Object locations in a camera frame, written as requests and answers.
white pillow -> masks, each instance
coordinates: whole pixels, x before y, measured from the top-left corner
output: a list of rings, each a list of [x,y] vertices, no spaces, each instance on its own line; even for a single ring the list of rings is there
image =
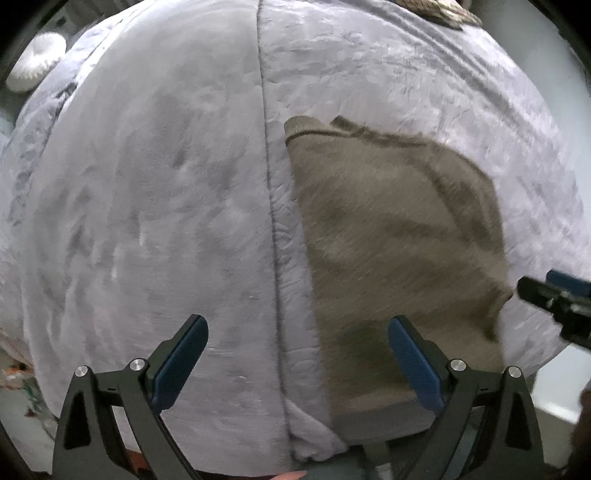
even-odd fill
[[[42,33],[36,36],[10,72],[6,80],[8,90],[15,93],[33,90],[65,53],[66,39],[59,33]]]

blue gripper pad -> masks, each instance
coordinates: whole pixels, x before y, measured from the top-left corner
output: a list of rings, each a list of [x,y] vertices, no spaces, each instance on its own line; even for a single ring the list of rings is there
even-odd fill
[[[150,402],[154,412],[159,414],[162,410],[168,410],[174,405],[197,360],[203,353],[208,339],[207,321],[203,317],[196,317],[154,377]],[[168,342],[176,340],[175,336]]]
[[[397,318],[390,321],[388,337],[390,348],[421,405],[439,413],[445,406],[441,380]]]
[[[581,278],[572,277],[558,270],[550,270],[546,274],[546,282],[563,288],[577,297],[591,298],[591,282]]]

finger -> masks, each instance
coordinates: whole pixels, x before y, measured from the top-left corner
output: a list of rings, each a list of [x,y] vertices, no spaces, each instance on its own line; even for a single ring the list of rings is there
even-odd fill
[[[298,480],[298,478],[302,478],[306,476],[308,472],[289,472],[289,473],[282,473],[281,475],[277,475],[271,480]]]

beige fabric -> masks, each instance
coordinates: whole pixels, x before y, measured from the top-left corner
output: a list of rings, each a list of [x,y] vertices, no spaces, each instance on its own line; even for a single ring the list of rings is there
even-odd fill
[[[501,370],[511,296],[492,182],[424,138],[336,118],[285,124],[334,419],[413,398],[387,342],[406,314],[451,357]]]
[[[461,7],[456,0],[394,0],[420,17],[447,27],[461,29],[462,24],[482,26],[482,21]]]

metal screw head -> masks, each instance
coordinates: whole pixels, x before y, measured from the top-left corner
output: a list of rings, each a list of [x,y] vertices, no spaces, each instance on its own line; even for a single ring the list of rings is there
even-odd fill
[[[88,373],[88,367],[86,365],[82,365],[82,366],[76,368],[75,374],[77,377],[84,377],[87,373]]]
[[[465,361],[459,358],[452,360],[449,364],[456,372],[463,372],[466,369]]]
[[[509,375],[513,378],[519,378],[521,376],[521,370],[517,367],[509,367]]]
[[[134,372],[139,372],[145,366],[146,361],[142,358],[136,358],[135,360],[132,360],[132,362],[129,364],[129,368],[132,369]]]

